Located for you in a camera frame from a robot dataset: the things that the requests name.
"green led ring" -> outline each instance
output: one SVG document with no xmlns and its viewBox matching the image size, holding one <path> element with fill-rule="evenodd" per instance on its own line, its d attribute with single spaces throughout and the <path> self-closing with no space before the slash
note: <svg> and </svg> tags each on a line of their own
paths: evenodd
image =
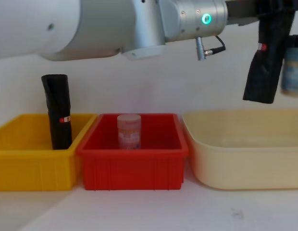
<svg viewBox="0 0 298 231">
<path fill-rule="evenodd" d="M 209 15 L 208 13 L 205 13 L 205 14 L 202 16 L 201 20 L 202 20 L 202 23 L 203 23 L 203 24 L 208 25 L 208 24 L 211 23 L 211 21 L 212 21 L 212 17 L 211 17 L 211 15 Z"/>
</svg>

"jar lid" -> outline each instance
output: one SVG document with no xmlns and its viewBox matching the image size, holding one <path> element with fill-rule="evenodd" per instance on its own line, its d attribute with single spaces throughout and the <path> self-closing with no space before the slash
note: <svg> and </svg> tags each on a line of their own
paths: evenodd
<svg viewBox="0 0 298 231">
<path fill-rule="evenodd" d="M 287 47 L 289 48 L 298 47 L 298 35 L 291 35 L 288 37 Z"/>
<path fill-rule="evenodd" d="M 137 114 L 123 114 L 118 116 L 117 125 L 120 129 L 140 129 L 141 116 Z"/>
</svg>

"white wall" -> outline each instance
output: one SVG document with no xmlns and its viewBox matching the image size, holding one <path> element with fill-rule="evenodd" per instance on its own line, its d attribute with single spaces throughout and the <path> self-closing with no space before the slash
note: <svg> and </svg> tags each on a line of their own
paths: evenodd
<svg viewBox="0 0 298 231">
<path fill-rule="evenodd" d="M 298 34 L 298 13 L 293 26 Z M 242 100 L 248 69 L 258 47 L 258 24 L 228 26 L 227 51 L 196 59 L 193 40 L 169 44 L 157 58 L 132 62 L 107 59 L 50 62 L 38 56 L 0 60 L 0 124 L 21 113 L 46 112 L 40 77 L 68 74 L 72 112 L 175 112 L 218 108 L 298 108 L 282 96 L 273 105 Z M 217 46 L 206 38 L 205 47 Z"/>
</svg>

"pink jar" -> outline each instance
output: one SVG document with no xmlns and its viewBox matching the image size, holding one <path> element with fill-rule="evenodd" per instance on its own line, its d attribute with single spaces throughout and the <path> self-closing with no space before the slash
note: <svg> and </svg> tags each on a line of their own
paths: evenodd
<svg viewBox="0 0 298 231">
<path fill-rule="evenodd" d="M 141 117 L 124 114 L 117 118 L 118 142 L 121 149 L 140 149 Z"/>
</svg>

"red bin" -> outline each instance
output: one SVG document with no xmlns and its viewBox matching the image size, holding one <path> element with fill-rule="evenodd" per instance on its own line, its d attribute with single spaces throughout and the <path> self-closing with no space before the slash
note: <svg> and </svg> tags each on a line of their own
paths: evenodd
<svg viewBox="0 0 298 231">
<path fill-rule="evenodd" d="M 121 150 L 117 117 L 103 114 L 77 148 L 86 190 L 180 189 L 188 147 L 175 114 L 140 114 L 141 149 Z"/>
</svg>

